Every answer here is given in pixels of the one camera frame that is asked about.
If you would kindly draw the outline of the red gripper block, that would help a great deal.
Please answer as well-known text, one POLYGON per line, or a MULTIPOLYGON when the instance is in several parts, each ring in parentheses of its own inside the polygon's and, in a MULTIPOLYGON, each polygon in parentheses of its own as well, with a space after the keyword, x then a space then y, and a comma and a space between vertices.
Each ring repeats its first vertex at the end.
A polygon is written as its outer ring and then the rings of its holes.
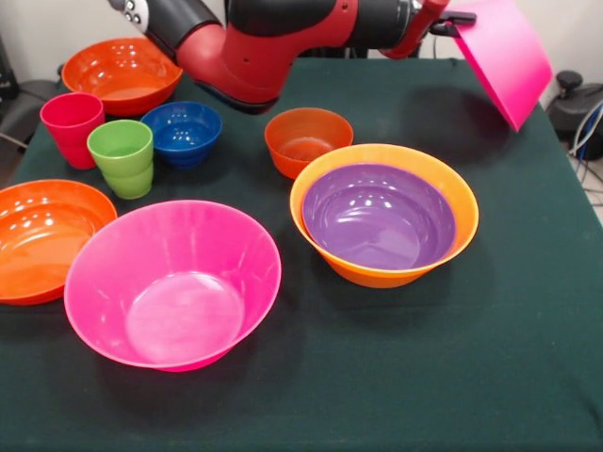
POLYGON ((406 58, 419 46, 429 29, 437 37, 459 38, 461 24, 474 24, 477 21, 477 14, 473 12, 444 12, 447 5, 448 0, 423 1, 407 24, 399 43, 390 49, 382 49, 381 53, 391 59, 406 58), (439 18, 442 23, 434 24, 439 18))

